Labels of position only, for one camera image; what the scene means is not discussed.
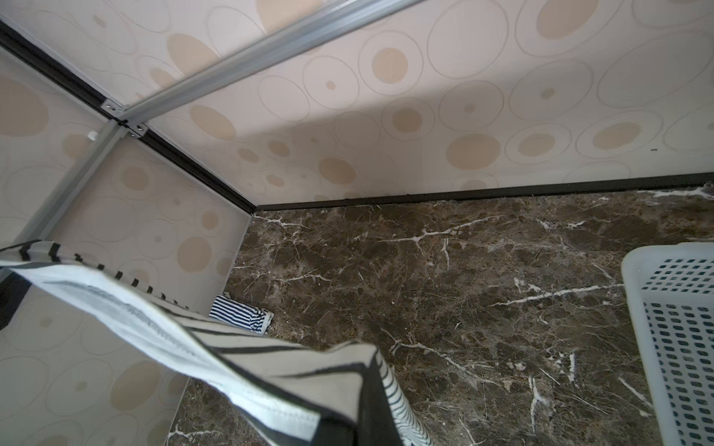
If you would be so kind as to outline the blue white striped tank top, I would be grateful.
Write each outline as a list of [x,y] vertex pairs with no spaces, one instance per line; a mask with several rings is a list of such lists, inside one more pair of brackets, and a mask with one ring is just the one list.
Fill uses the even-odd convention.
[[270,311],[234,300],[228,292],[216,296],[209,316],[258,335],[266,334],[274,317]]

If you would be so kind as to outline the black white striped tank top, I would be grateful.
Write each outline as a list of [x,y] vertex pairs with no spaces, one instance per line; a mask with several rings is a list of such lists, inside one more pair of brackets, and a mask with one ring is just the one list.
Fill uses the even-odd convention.
[[313,350],[252,334],[51,241],[5,247],[1,265],[93,315],[156,362],[210,384],[270,444],[431,443],[375,345]]

